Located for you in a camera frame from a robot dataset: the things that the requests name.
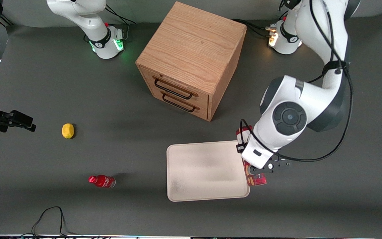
black metal handle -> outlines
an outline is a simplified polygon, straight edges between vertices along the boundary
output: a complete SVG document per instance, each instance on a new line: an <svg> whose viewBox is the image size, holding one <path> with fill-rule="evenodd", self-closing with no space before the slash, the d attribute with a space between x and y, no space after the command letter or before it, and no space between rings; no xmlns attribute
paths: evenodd
<svg viewBox="0 0 382 239"><path fill-rule="evenodd" d="M195 110L195 106L193 106L193 108L192 108L192 110L189 110L189 109L187 109L187 108L185 108L185 107L182 107L182 106L180 106L180 105L178 105L178 104L175 104L175 103L173 103L173 102L171 102L170 100L166 100L164 97L166 96L166 94L163 94L163 96L162 96L162 99L163 99L163 101L164 102L166 102L166 103L169 103L169 104L171 104L171 105L173 105L173 106L176 106L176 107L178 107L179 109L181 109L181 110L185 110L186 112L190 112L190 113L192 113L192 112L194 112L194 110Z"/></svg>
<svg viewBox="0 0 382 239"><path fill-rule="evenodd" d="M169 92L170 94L174 94L174 95L176 95L177 97L181 97L182 99L185 99L185 100L189 100L189 99L191 99L191 97L192 97L192 93L190 93L189 96L185 96L185 95L176 93L175 91L171 91L171 90L168 89L168 88L165 88L165 87L163 87L163 86L158 85L158 84L157 84L158 81L159 81L159 79L155 78L154 84L156 85L157 88L160 88L160 89L162 89L162 90L165 90L165 91Z"/></svg>

red bottle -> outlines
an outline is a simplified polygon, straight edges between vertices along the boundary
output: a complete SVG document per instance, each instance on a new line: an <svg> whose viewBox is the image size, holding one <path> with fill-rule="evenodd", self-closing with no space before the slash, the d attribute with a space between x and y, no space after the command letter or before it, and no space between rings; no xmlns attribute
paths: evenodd
<svg viewBox="0 0 382 239"><path fill-rule="evenodd" d="M116 180L113 177L105 175L91 176L88 181L99 188L112 188L116 185Z"/></svg>

black cable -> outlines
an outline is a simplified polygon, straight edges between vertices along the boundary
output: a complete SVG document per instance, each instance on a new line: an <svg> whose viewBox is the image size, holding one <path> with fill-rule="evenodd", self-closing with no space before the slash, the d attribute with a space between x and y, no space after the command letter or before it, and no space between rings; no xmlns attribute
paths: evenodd
<svg viewBox="0 0 382 239"><path fill-rule="evenodd" d="M281 12L281 9L284 6L284 4L285 4L284 0L281 0L281 2L279 3L278 12Z"/></svg>
<svg viewBox="0 0 382 239"><path fill-rule="evenodd" d="M338 55L337 51L335 50L334 46L329 42L327 36L325 35L325 33L322 31L315 15L314 15L314 12L313 12L313 6L312 6L312 0L309 0L309 7L310 7L310 12L311 12L311 15L312 15L312 18L315 22L315 25L316 27L318 28L319 32L321 33L321 35L323 36L324 40L326 41L326 43L328 44L328 46L331 48L331 51L333 52L333 54L335 55L335 57L338 59L338 62L340 65L342 65L342 60L340 59L340 56ZM331 21L331 15L329 12L327 12L327 16L328 16L328 19L329 21ZM282 155L280 153L276 153L274 151L272 151L271 149L269 149L267 146L265 146L257 137L256 135L253 133L253 130L250 129L249 125L247 124L247 122L242 119L240 121L240 130L241 130L241 139L243 140L243 136L242 136L242 123L244 122L244 124L246 125L247 129L250 131L250 134L255 138L255 140L261 145L263 146L267 151L269 151L270 153L276 155L276 156L279 156L279 157L282 157L284 159L288 159L288 160L293 160L293 161L298 161L298 162L316 162L316 161L320 161L320 160L323 160L323 159L326 159L328 158L329 156L331 156L333 153L335 153L338 148L341 146L344 138L346 137L346 133L347 133L347 130L349 128L349 123L350 123L350 119L351 119L351 114L352 114L352 110L353 110L353 83L352 83L352 80L351 80L351 77L350 77L350 74L349 74L349 71L348 71L348 68L347 67L343 67L342 68L343 70L343 74L344 76L346 77L347 79L347 82L349 84L349 88L350 88L350 103L349 103L349 113L348 113L348 116L347 116L347 122L346 122L346 125L344 127L344 131L343 131L343 134L340 138L340 141L338 142L338 144L334 147L334 149L332 151L330 151L329 153L327 153L326 155L322 156L322 157L318 157L318 158L314 158L314 159L299 159L299 158L294 158L294 157L289 157L289 156L285 156L285 155Z"/></svg>
<svg viewBox="0 0 382 239"><path fill-rule="evenodd" d="M254 28L257 28L257 29L260 29L260 30L266 30L264 27L261 27L261 26L258 26L258 25L255 25L249 21L246 21L246 20L242 20L242 19L232 19L232 21L236 21L238 23L242 23L242 24L246 24L247 26L252 26Z"/></svg>
<svg viewBox="0 0 382 239"><path fill-rule="evenodd" d="M254 33L258 34L259 36L261 37L264 37L264 38L269 38L270 36L267 36L267 35L263 35L261 34L260 32L256 31L256 29L254 28L257 28L257 29L260 29L260 30L264 30L265 31L265 28L264 27L260 27L260 26L257 26L253 23L250 23L246 20L241 20L241 19L232 19L232 21L236 21L238 23L242 23L242 24L245 24L250 30L252 30Z"/></svg>
<svg viewBox="0 0 382 239"><path fill-rule="evenodd" d="M107 12L110 12L111 14L113 14L113 15L115 15L115 16L117 16L117 17L119 17L120 18L120 20L122 20L125 24L128 24L121 16L119 16L119 15L117 15L116 13L114 13L114 12L111 12L109 9L106 9L107 10Z"/></svg>
<svg viewBox="0 0 382 239"><path fill-rule="evenodd" d="M332 30L331 17L328 17L328 23L329 23L329 30L331 31L331 46L334 47L334 32ZM331 49L331 56L329 58L329 61L332 61L333 58L334 58L334 54L333 54L332 49Z"/></svg>
<svg viewBox="0 0 382 239"><path fill-rule="evenodd" d="M120 19L122 19L123 21L124 20L126 20L126 21L130 21L130 22L132 22L133 24L137 24L136 22L134 22L134 21L132 21L132 20L129 20L129 19L127 19L127 18L124 18L124 17L122 17L122 16L120 16L119 14L117 14L117 12L115 12L110 6L108 6L108 5L106 5L109 9L106 9L108 12L110 12L111 14L113 14L113 15L116 15L116 16L118 16Z"/></svg>
<svg viewBox="0 0 382 239"><path fill-rule="evenodd" d="M278 18L278 20L282 20L282 17L284 17L284 15L287 14L287 13L288 13L288 10L285 11L285 12Z"/></svg>
<svg viewBox="0 0 382 239"><path fill-rule="evenodd" d="M84 40L84 42L89 42L90 41L90 39L88 38L88 40L86 40L85 38L87 38L88 36L85 34L84 35L84 38L83 38L83 40Z"/></svg>
<svg viewBox="0 0 382 239"><path fill-rule="evenodd" d="M319 80L320 78L322 78L323 76L325 76L326 73L327 73L327 72L322 73L320 76L316 77L315 79L313 79L313 80L311 80L311 81L308 81L308 83L313 83L313 82Z"/></svg>
<svg viewBox="0 0 382 239"><path fill-rule="evenodd" d="M66 225L66 221L65 221L65 218L64 218L64 214L63 214L63 210L61 209L61 207L59 206L55 206L55 207L49 207L47 209L44 210L44 212L42 212L41 216L39 217L38 221L35 222L35 224L32 226L32 230L31 230L31 234L33 236L36 236L37 238L40 238L41 236L36 234L35 231L36 231L36 226L39 224L39 222L42 220L42 217L44 216L45 212L50 210L50 209L53 209L53 208L58 208L60 210L60 234L62 236L65 236L66 238L72 238L72 239L76 239L75 237L72 237L72 236L69 236L69 235L66 235L62 232L63 230L63 224L65 227L67 227Z"/></svg>
<svg viewBox="0 0 382 239"><path fill-rule="evenodd" d="M14 23L12 21L10 21L6 16L4 15L1 15L1 17L4 18L4 21L6 21L7 23L9 23L10 26L14 25Z"/></svg>

wooden drawer cabinet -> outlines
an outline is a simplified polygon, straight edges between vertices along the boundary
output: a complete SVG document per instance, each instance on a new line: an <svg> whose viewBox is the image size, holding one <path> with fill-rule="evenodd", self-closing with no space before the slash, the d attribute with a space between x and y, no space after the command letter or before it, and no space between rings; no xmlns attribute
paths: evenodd
<svg viewBox="0 0 382 239"><path fill-rule="evenodd" d="M136 65L155 98L211 121L245 32L241 23L176 2Z"/></svg>

table surface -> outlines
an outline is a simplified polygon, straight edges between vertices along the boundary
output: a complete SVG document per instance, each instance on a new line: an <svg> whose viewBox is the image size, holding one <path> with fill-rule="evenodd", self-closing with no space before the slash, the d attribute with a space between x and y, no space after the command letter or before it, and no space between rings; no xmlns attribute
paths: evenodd
<svg viewBox="0 0 382 239"><path fill-rule="evenodd" d="M259 21L267 26L269 21ZM308 47L280 55L248 31L238 68L212 122L153 98L135 60L157 24L130 26L125 51L99 59L80 28L14 27L0 64L0 108L34 118L36 132L0 133L0 234L26 233L47 207L61 206L81 234L229 237L382 238L382 15L353 18L354 111L347 137L321 162L267 174L240 199L171 202L166 149L235 139L241 118L254 124L270 81L311 80L323 64ZM64 139L62 125L76 124ZM343 130L305 130L282 153L320 156ZM113 189L90 185L114 175ZM50 211L36 231L57 234Z"/></svg>

